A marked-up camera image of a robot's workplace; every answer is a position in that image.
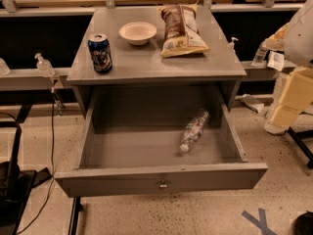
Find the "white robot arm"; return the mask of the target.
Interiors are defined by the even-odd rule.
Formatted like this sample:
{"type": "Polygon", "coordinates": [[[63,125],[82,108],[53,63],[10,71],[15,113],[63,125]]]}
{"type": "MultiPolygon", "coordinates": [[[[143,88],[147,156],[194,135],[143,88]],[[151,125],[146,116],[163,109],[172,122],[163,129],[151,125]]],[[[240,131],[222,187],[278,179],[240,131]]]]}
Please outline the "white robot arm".
{"type": "Polygon", "coordinates": [[[307,0],[291,20],[266,40],[296,65],[287,76],[270,124],[287,130],[313,102],[313,0],[307,0]]]}

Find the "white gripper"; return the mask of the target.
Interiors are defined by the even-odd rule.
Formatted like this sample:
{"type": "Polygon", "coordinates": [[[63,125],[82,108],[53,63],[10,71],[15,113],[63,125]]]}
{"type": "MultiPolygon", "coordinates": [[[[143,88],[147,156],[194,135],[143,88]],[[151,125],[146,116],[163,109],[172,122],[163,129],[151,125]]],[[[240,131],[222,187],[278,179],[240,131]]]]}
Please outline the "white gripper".
{"type": "Polygon", "coordinates": [[[289,128],[313,102],[313,70],[299,68],[288,77],[280,104],[275,108],[270,122],[280,128],[289,128]]]}

